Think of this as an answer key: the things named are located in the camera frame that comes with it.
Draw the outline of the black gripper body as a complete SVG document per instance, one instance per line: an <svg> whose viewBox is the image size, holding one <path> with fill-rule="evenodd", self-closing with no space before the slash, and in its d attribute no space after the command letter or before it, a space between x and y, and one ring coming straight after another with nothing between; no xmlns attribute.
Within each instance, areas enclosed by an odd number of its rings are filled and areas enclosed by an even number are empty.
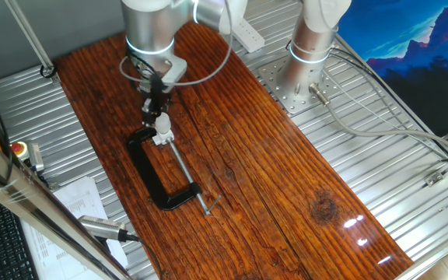
<svg viewBox="0 0 448 280"><path fill-rule="evenodd" d="M152 106L165 106L168 104L172 97L171 93L168 92L169 86L162 84L161 86L156 86L155 90L148 86L146 89L142 90L142 94L146 99L151 100Z"/></svg>

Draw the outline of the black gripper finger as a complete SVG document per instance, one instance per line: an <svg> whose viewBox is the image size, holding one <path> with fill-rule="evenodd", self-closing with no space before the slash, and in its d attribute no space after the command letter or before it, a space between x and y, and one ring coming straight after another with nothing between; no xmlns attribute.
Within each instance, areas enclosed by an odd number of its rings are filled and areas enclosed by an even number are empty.
<svg viewBox="0 0 448 280"><path fill-rule="evenodd" d="M157 102L153 99L146 99L142 106L142 123L146 127L152 127L157 118Z"/></svg>
<svg viewBox="0 0 448 280"><path fill-rule="evenodd" d="M160 115L161 113L168 112L171 100L172 98L170 96L162 96L158 99L159 102L158 115Z"/></svg>

